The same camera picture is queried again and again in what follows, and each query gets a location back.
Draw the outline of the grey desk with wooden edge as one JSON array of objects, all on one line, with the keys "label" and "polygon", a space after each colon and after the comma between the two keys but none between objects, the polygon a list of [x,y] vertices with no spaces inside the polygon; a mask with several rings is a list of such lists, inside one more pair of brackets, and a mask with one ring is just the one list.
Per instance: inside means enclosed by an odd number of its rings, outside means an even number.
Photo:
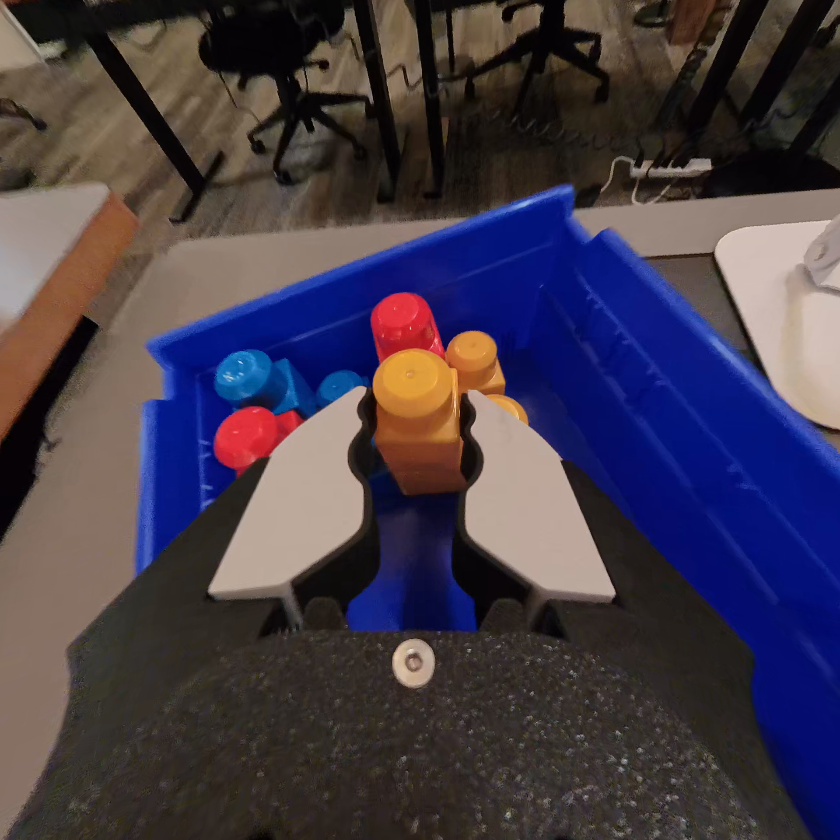
[{"label": "grey desk with wooden edge", "polygon": [[121,196],[101,183],[2,194],[2,438],[139,226]]}]

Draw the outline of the black-legged desk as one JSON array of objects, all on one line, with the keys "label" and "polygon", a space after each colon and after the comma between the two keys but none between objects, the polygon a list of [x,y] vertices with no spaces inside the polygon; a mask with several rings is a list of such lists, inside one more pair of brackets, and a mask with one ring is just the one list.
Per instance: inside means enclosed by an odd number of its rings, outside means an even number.
[{"label": "black-legged desk", "polygon": [[199,18],[204,13],[221,9],[225,2],[23,1],[3,4],[12,11],[13,21],[21,24],[38,46],[63,40],[91,50],[185,184],[185,193],[170,217],[171,223],[180,225],[188,221],[224,162],[224,154],[217,152],[206,169],[200,170],[123,57],[112,34],[141,25]]},{"label": "black-legged desk", "polygon": [[[384,155],[385,173],[381,177],[377,200],[380,203],[389,203],[395,197],[396,185],[402,167],[403,147],[401,136],[396,129],[385,77],[382,47],[379,30],[375,22],[373,3],[370,1],[352,1],[351,6],[359,35],[362,62],[370,85],[373,113],[379,126]],[[433,3],[430,1],[415,1],[414,7],[431,172],[431,185],[426,189],[425,197],[439,198],[444,189],[446,147],[445,122],[440,104],[440,76],[438,75],[432,24]]]},{"label": "black-legged desk", "polygon": [[769,2],[716,2],[710,10],[696,43],[689,52],[677,79],[663,100],[655,121],[662,137],[678,120],[681,142],[665,156],[663,146],[655,162],[687,165],[701,151],[714,150],[713,163],[733,161],[741,155],[780,152],[798,161],[805,158],[838,115],[838,78],[814,106],[808,119],[787,146],[761,144],[770,137],[773,124],[791,121],[798,111],[771,108],[809,49],[823,49],[838,33],[838,17],[831,25],[824,20],[838,2],[799,2],[795,14],[782,34],[747,101],[734,113],[733,133],[727,138],[711,137],[711,122],[719,105],[728,96],[728,85],[747,46],[754,36]]}]

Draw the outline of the yellow mega block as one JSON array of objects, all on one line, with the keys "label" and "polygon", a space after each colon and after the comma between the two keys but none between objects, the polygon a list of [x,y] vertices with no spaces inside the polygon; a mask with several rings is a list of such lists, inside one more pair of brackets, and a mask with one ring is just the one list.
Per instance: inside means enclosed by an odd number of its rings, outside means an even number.
[{"label": "yellow mega block", "polygon": [[447,347],[446,361],[456,372],[460,394],[479,392],[519,421],[530,425],[526,410],[506,395],[507,384],[497,343],[488,333],[467,331],[456,335]]},{"label": "yellow mega block", "polygon": [[403,495],[457,494],[461,471],[457,373],[426,350],[403,350],[374,373],[374,442]]}]

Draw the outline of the blue plastic bin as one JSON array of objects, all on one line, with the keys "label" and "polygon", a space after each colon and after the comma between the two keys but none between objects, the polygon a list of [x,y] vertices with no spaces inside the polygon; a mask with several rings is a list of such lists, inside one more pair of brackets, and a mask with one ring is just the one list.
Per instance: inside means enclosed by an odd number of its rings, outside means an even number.
[{"label": "blue plastic bin", "polygon": [[395,291],[446,338],[483,329],[543,434],[602,488],[751,648],[759,724],[816,838],[838,838],[838,453],[615,233],[589,236],[557,187],[281,289],[291,249],[195,242],[199,280],[270,293],[150,341],[136,571],[233,482],[211,455],[237,350],[304,379],[374,370],[370,315]]}]

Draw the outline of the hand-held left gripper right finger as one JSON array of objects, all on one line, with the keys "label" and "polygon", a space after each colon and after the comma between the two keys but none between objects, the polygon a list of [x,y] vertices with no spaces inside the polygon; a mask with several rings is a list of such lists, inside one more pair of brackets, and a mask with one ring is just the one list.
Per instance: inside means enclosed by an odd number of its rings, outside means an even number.
[{"label": "hand-held left gripper right finger", "polygon": [[462,397],[453,576],[485,617],[499,600],[539,617],[550,601],[610,604],[616,589],[561,456],[488,396]]}]

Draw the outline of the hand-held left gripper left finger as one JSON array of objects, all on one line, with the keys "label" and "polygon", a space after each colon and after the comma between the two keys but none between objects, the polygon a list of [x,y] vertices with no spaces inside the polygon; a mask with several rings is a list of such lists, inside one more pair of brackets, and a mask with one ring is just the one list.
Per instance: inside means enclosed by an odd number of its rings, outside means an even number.
[{"label": "hand-held left gripper left finger", "polygon": [[268,457],[207,594],[215,601],[314,599],[346,613],[381,565],[372,471],[375,409],[356,386]]}]

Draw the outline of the black office chair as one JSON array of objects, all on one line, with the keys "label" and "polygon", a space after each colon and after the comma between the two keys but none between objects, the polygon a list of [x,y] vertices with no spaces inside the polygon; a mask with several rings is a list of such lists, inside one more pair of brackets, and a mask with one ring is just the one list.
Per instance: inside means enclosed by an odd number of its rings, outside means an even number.
[{"label": "black office chair", "polygon": [[529,57],[512,110],[512,115],[517,117],[522,113],[534,78],[545,71],[549,58],[555,56],[598,81],[594,103],[601,104],[608,101],[611,78],[600,66],[602,36],[594,31],[569,27],[565,19],[565,1],[496,1],[496,5],[501,7],[501,19],[506,24],[509,24],[516,13],[523,9],[538,6],[541,9],[539,24],[536,28],[518,36],[500,53],[465,71],[465,98],[467,100],[472,101],[476,98],[478,77]]},{"label": "black office chair", "polygon": [[299,127],[312,133],[319,123],[350,143],[358,161],[367,150],[353,134],[324,111],[324,108],[361,103],[367,118],[375,116],[372,101],[359,93],[312,91],[301,87],[298,73],[317,67],[329,68],[325,59],[314,59],[321,43],[339,39],[344,31],[345,2],[241,2],[228,3],[208,13],[205,33],[198,43],[204,66],[218,76],[237,76],[248,82],[266,77],[276,85],[278,107],[248,133],[255,154],[266,151],[261,134],[282,123],[282,132],[271,164],[278,184],[295,180],[282,162]]}]

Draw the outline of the white power strip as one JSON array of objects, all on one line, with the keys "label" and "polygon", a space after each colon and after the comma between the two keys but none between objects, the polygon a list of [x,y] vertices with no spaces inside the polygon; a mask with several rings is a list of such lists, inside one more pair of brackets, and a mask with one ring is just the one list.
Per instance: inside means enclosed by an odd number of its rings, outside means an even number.
[{"label": "white power strip", "polygon": [[681,179],[695,179],[703,175],[707,175],[713,170],[713,163],[709,158],[691,158],[685,164],[676,163],[661,163],[655,164],[653,160],[640,161],[638,164],[633,163],[629,167],[629,177],[641,180],[681,180]]}]

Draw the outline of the red mega block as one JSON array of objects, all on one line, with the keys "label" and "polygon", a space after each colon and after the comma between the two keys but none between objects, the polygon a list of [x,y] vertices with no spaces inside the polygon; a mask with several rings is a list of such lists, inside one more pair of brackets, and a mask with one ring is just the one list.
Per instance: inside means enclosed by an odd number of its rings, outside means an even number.
[{"label": "red mega block", "polygon": [[214,456],[222,466],[241,476],[256,461],[269,457],[304,422],[295,410],[275,414],[262,406],[240,408],[217,429]]},{"label": "red mega block", "polygon": [[371,331],[380,363],[404,350],[425,350],[446,359],[432,310],[416,293],[397,292],[377,303]]}]

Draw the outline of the blue mega block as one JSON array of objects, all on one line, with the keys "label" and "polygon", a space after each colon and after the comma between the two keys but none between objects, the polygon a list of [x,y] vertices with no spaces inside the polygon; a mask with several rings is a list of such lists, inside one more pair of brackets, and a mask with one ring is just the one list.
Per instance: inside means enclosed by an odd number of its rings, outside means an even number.
[{"label": "blue mega block", "polygon": [[371,386],[370,379],[350,370],[339,370],[327,374],[316,390],[318,410],[320,411],[331,405],[359,386],[365,389],[369,388]]},{"label": "blue mega block", "polygon": [[215,393],[236,409],[263,407],[275,415],[296,412],[304,419],[318,411],[310,385],[288,360],[273,361],[259,350],[240,350],[216,368]]}]

